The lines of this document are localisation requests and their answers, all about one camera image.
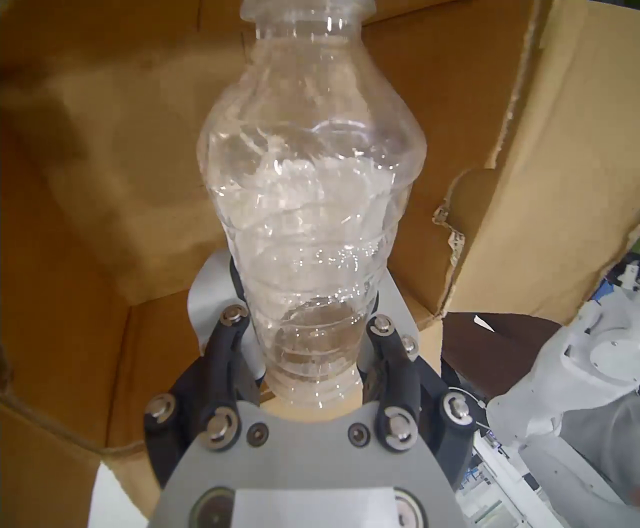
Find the bottle neck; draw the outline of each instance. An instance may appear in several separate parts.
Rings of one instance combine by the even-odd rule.
[[[360,39],[362,23],[359,19],[346,17],[343,13],[284,13],[283,17],[273,20],[256,20],[255,37],[257,40],[270,38],[298,38],[302,40]]]

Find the wire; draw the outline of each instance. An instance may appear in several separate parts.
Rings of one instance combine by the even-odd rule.
[[[478,407],[480,407],[480,409],[486,409],[486,403],[484,401],[482,401],[481,399],[476,398],[468,390],[465,390],[465,389],[460,388],[460,387],[449,387],[449,389],[451,389],[451,390],[459,390],[460,392],[464,392],[467,396],[470,396],[475,400],[475,402],[478,404]]]
[[[458,390],[460,392],[464,392],[467,396],[470,396],[471,398],[474,399],[474,401],[478,404],[478,407],[480,407],[480,409],[486,409],[486,403],[484,403],[484,401],[482,401],[481,399],[478,399],[476,396],[474,396],[473,394],[471,394],[468,390],[465,390],[463,388],[460,387],[449,387],[450,390]],[[484,427],[487,431],[491,431],[491,427],[478,422],[476,420],[476,424],[479,425],[480,427]]]

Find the cardboard box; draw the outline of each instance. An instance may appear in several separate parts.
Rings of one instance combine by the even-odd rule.
[[[49,4],[0,17],[0,521],[16,527],[86,524],[101,458],[153,510],[144,407],[198,355],[186,293],[225,244],[195,142],[249,44],[238,2]],[[429,143],[389,262],[421,353],[439,367],[447,309],[566,321],[639,221],[639,14],[378,7],[365,45]],[[34,479],[76,499],[40,500]]]

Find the plastic bottle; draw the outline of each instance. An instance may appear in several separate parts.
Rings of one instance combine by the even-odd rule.
[[[257,41],[198,143],[273,392],[323,407],[355,361],[426,155],[369,57],[372,0],[246,0]]]

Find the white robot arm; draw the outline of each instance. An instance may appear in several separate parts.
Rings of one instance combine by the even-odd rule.
[[[607,405],[640,385],[640,294],[633,276],[587,302],[545,343],[529,374],[486,408],[493,434],[518,451],[572,528],[640,526],[640,511],[626,506],[559,436],[565,412]]]

